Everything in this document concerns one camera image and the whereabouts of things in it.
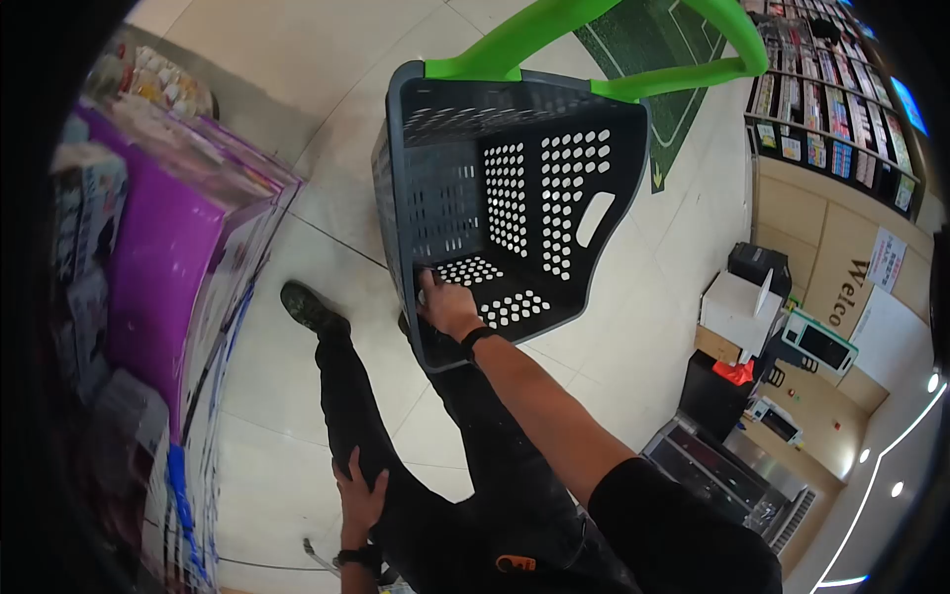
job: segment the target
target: wrist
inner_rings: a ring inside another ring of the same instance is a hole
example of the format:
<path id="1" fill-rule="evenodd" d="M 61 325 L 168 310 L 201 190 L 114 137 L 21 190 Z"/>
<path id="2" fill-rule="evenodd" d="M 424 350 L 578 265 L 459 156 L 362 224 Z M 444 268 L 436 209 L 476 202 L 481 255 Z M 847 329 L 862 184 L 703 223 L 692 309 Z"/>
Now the wrist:
<path id="1" fill-rule="evenodd" d="M 455 324 L 452 325 L 452 328 L 449 329 L 448 335 L 455 339 L 456 342 L 462 342 L 468 333 L 475 330 L 476 328 L 482 328 L 485 323 L 482 319 L 475 314 L 471 316 L 466 316 L 458 320 Z"/>
<path id="2" fill-rule="evenodd" d="M 343 526 L 340 532 L 340 548 L 358 550 L 370 541 L 370 531 L 360 527 Z"/>

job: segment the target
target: black plastic shopping basket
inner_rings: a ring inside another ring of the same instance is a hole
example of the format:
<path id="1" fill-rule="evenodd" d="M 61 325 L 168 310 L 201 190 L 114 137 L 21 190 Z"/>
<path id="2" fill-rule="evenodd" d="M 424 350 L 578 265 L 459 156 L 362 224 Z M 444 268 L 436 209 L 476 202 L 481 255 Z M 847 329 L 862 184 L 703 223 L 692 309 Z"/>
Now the black plastic shopping basket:
<path id="1" fill-rule="evenodd" d="M 426 371 L 465 357 L 416 315 L 421 268 L 469 287 L 484 322 L 512 342 L 579 316 L 645 169 L 643 99 L 765 71 L 762 40 L 735 0 L 684 1 L 741 57 L 614 81 L 521 70 L 618 2 L 539 0 L 461 55 L 393 74 L 372 169 L 389 271 Z"/>

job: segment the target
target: black t-shirt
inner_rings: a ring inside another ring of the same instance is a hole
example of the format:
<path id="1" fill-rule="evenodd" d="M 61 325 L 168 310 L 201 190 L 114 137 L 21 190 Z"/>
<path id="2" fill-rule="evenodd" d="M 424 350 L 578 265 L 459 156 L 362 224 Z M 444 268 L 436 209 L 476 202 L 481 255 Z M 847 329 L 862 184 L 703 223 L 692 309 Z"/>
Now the black t-shirt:
<path id="1" fill-rule="evenodd" d="M 607 473 L 587 511 L 644 594 L 782 592 L 765 541 L 641 458 Z"/>

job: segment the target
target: watch strap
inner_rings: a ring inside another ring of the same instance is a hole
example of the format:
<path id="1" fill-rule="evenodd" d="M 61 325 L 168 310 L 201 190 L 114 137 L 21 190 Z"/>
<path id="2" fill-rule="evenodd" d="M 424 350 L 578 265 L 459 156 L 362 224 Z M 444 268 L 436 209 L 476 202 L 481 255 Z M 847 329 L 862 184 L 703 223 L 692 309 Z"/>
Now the watch strap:
<path id="1" fill-rule="evenodd" d="M 462 345 L 462 351 L 465 353 L 465 358 L 468 359 L 469 362 L 474 363 L 475 353 L 472 351 L 472 349 L 475 348 L 475 343 L 486 336 L 493 335 L 497 336 L 498 332 L 496 332 L 494 328 L 490 328 L 488 326 L 482 326 L 481 328 L 476 328 L 475 330 L 469 332 L 460 343 Z"/>
<path id="2" fill-rule="evenodd" d="M 379 578 L 383 556 L 376 545 L 361 546 L 356 550 L 344 548 L 336 554 L 333 564 L 342 567 L 347 563 L 359 563 L 371 571 L 374 577 Z"/>

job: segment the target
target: green basket handle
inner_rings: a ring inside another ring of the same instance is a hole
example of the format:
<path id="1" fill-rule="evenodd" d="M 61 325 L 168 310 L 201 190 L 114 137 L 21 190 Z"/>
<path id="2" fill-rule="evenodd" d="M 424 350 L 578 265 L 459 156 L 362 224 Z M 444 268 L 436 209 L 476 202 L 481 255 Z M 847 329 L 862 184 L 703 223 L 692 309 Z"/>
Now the green basket handle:
<path id="1" fill-rule="evenodd" d="M 620 0 L 538 0 L 498 25 L 454 58 L 426 60 L 426 78 L 454 81 L 520 81 L 521 62 L 565 33 L 586 25 Z M 755 25 L 735 0 L 683 0 L 716 26 L 739 54 L 707 64 L 641 72 L 613 81 L 590 81 L 591 92 L 635 103 L 643 97 L 742 76 L 759 76 L 769 67 Z"/>

